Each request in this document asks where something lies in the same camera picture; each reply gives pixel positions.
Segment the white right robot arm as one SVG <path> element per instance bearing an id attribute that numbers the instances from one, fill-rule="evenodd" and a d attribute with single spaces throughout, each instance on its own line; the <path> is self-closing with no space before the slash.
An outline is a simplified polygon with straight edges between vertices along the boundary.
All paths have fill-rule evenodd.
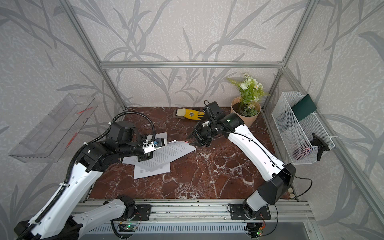
<path id="1" fill-rule="evenodd" d="M 207 104 L 203 113 L 203 119 L 194 126 L 188 136 L 189 139 L 194 139 L 190 145 L 208 147 L 216 136 L 223 135 L 243 151 L 265 180 L 263 185 L 243 201 L 246 216 L 254 219 L 261 208 L 275 205 L 288 191 L 293 183 L 296 168 L 277 159 L 256 139 L 236 113 L 225 114 L 217 102 Z"/>

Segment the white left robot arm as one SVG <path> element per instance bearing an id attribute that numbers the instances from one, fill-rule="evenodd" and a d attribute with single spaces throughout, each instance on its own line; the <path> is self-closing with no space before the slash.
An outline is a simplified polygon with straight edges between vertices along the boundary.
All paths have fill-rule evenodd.
<path id="1" fill-rule="evenodd" d="M 107 221 L 134 218 L 138 211 L 136 202 L 124 195 L 84 214 L 72 215 L 72 212 L 109 166 L 125 157 L 149 160 L 154 151 L 167 144 L 165 139 L 155 135 L 150 139 L 139 136 L 133 142 L 136 132 L 132 123 L 113 119 L 102 135 L 84 143 L 73 156 L 65 180 L 53 197 L 33 218 L 16 225 L 18 239 L 77 240 Z"/>

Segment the document with purple highlight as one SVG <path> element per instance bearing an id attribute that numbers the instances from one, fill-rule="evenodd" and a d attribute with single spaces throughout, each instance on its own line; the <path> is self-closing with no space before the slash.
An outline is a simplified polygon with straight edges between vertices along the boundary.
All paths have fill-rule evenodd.
<path id="1" fill-rule="evenodd" d="M 154 151 L 154 157 L 150 160 L 139 162 L 136 160 L 134 179 L 145 178 L 154 175 L 164 174 L 171 171 L 170 157 L 164 153 L 164 149 Z"/>

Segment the white printed text document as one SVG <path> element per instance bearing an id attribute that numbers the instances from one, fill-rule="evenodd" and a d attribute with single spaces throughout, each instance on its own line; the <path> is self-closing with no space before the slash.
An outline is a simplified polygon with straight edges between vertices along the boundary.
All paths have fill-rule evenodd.
<path id="1" fill-rule="evenodd" d="M 187 142 L 172 141 L 165 147 L 153 152 L 153 158 L 142 162 L 138 161 L 138 157 L 126 157 L 123 159 L 123 164 L 135 165 L 148 171 L 154 171 L 158 168 L 167 165 L 193 151 L 196 148 Z"/>

